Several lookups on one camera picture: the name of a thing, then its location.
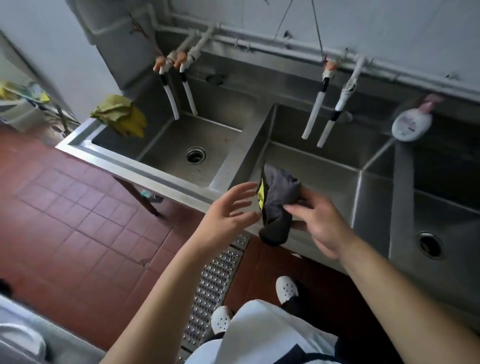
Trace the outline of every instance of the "person's left hand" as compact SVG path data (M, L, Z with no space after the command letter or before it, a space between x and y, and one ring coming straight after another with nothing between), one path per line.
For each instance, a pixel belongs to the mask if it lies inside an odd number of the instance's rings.
M238 234L262 216L261 212L238 211L252 204L246 199L256 195L256 188L255 182L238 184L213 202L188 245L208 259L226 249Z

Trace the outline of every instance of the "rag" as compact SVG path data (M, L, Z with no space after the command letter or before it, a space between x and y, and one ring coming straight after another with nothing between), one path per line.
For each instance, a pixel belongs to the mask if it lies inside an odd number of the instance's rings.
M144 137L145 116L124 96L108 95L90 116L103 121L121 136Z
M262 168L257 197L264 227L259 236L271 246L278 246L288 239L292 215L283 205L294 204L300 198L300 181L288 171L265 163Z

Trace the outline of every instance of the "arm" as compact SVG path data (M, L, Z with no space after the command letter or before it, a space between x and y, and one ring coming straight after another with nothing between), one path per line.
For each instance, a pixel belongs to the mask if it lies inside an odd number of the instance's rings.
M319 249L339 259L406 364L478 363L480 338L422 293L386 259L357 237L335 206L307 189L313 208L284 206L304 220Z
M212 204L101 364L175 363L204 266L260 218L236 211L252 203L245 199L255 187L240 184Z

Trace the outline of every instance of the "sink drain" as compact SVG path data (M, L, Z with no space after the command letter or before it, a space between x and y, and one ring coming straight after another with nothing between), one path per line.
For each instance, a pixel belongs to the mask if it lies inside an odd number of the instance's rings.
M187 150L187 162L190 164L200 164L205 160L205 157L205 149L200 148L199 146L194 146Z
M422 231L417 235L417 244L420 251L430 259L445 259L444 243L438 236Z

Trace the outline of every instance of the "yellow label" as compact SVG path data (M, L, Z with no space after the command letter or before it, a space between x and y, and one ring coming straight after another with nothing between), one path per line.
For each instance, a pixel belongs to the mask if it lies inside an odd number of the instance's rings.
M263 179L260 180L260 188L258 189L257 192L257 197L258 197L258 206L260 206L260 209L263 209L264 207L264 181Z

